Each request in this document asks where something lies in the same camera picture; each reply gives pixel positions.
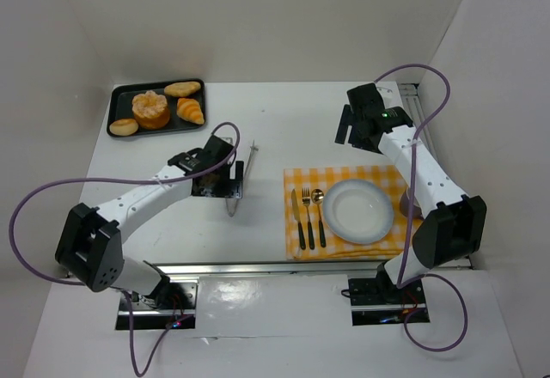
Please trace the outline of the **metal tongs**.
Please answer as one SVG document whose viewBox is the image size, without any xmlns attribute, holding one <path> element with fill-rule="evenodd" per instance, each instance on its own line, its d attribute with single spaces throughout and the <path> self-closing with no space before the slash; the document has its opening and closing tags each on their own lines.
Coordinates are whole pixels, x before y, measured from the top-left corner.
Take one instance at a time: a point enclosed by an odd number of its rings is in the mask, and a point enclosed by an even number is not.
<svg viewBox="0 0 550 378">
<path fill-rule="evenodd" d="M 249 155 L 247 160 L 244 162 L 244 170 L 243 170 L 243 179 L 242 179 L 242 188 L 245 188 L 246 182 L 248 180 L 248 176 L 250 174 L 252 164 L 254 163 L 254 158 L 256 154 L 259 151 L 259 147 L 256 145 L 255 141 L 253 140 L 250 145 Z M 234 217 L 239 202 L 241 201 L 241 198 L 227 198 L 225 201 L 226 211 L 230 217 Z"/>
</svg>

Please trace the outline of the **sugared round bread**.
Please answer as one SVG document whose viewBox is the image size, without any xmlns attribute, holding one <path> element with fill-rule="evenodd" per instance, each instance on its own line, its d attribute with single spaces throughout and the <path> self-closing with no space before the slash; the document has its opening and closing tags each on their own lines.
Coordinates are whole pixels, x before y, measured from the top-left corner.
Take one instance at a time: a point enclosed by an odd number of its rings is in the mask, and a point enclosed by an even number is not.
<svg viewBox="0 0 550 378">
<path fill-rule="evenodd" d="M 134 119 L 146 130 L 159 130 L 166 126 L 171 118 L 167 98 L 152 90 L 137 94 L 131 104 Z"/>
</svg>

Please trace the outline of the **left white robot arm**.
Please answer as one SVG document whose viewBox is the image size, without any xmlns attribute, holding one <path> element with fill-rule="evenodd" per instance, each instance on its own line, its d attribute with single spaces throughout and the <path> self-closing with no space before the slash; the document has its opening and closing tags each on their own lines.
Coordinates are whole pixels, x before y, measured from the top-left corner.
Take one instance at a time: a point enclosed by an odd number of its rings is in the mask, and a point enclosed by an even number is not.
<svg viewBox="0 0 550 378">
<path fill-rule="evenodd" d="M 123 245 L 150 219 L 189 197 L 241 198 L 244 163 L 215 135 L 203 148 L 170 158 L 151 184 L 95 207 L 80 203 L 66 219 L 55 260 L 90 290 L 126 290 L 153 308 L 184 303 L 183 289 L 158 266 L 126 257 Z"/>
</svg>

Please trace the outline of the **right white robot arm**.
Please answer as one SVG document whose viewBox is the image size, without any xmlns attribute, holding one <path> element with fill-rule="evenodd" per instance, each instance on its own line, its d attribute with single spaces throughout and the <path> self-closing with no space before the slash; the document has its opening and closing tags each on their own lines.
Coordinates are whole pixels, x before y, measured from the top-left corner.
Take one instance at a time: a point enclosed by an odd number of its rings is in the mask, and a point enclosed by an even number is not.
<svg viewBox="0 0 550 378">
<path fill-rule="evenodd" d="M 419 140 L 406 111 L 385 107 L 374 83 L 348 90 L 347 97 L 336 143 L 344 143 L 349 131 L 352 146 L 385 155 L 407 183 L 423 218 L 418 229 L 406 229 L 403 252 L 377 268 L 375 293 L 386 303 L 398 303 L 409 283 L 479 250 L 487 206 L 482 197 L 468 196 L 452 181 Z"/>
</svg>

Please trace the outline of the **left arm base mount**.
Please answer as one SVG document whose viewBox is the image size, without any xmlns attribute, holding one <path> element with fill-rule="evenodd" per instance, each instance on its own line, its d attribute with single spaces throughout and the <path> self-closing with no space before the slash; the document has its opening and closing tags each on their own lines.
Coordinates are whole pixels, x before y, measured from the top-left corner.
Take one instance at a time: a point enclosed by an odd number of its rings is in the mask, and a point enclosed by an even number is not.
<svg viewBox="0 0 550 378">
<path fill-rule="evenodd" d="M 160 306 L 136 292 L 131 293 L 128 302 L 123 296 L 115 322 L 116 331 L 128 331 L 130 308 L 133 313 L 134 329 L 137 331 L 161 331 L 167 325 L 176 330 L 191 330 L 196 324 L 196 304 L 199 292 L 198 279 L 184 279 Z"/>
</svg>

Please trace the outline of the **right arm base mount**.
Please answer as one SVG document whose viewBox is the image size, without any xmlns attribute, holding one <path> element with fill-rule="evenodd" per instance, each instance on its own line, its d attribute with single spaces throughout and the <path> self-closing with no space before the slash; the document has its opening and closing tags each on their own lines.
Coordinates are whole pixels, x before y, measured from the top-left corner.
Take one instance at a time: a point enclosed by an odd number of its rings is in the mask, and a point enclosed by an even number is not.
<svg viewBox="0 0 550 378">
<path fill-rule="evenodd" d="M 407 316 L 410 323 L 430 322 L 420 281 L 386 294 L 380 291 L 374 278 L 349 278 L 348 287 L 340 294 L 351 305 L 353 326 L 397 325 Z"/>
</svg>

